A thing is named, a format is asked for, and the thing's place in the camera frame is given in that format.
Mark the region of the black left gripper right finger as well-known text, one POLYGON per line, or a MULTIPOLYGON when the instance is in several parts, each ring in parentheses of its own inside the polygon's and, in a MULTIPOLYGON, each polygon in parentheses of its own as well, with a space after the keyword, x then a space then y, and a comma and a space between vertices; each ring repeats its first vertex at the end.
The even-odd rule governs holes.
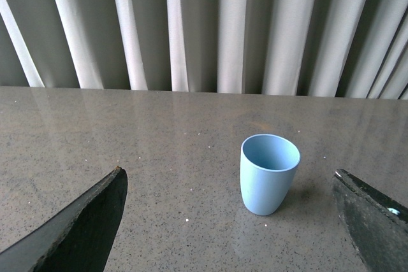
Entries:
POLYGON ((368 271, 407 271, 407 208, 344 169, 332 185, 339 217, 368 271))

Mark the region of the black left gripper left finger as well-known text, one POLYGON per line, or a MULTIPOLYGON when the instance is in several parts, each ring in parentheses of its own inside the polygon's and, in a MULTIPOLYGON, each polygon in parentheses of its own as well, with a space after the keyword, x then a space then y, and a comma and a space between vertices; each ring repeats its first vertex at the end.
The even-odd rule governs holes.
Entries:
POLYGON ((116 167, 1 252, 1 271, 103 271, 122 220, 128 177, 116 167))

